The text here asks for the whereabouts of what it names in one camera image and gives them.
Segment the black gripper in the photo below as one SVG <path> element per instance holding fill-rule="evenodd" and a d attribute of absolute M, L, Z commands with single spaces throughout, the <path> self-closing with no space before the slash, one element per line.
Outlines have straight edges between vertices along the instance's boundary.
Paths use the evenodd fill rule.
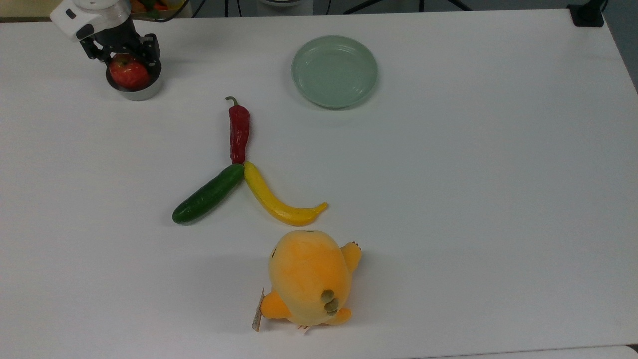
<path fill-rule="evenodd" d="M 89 59 L 97 59 L 104 64 L 110 64 L 112 54 L 139 55 L 141 47 L 150 76 L 159 76 L 161 73 L 161 50 L 157 36 L 149 33 L 140 38 L 130 17 L 116 27 L 80 39 L 79 43 Z"/>

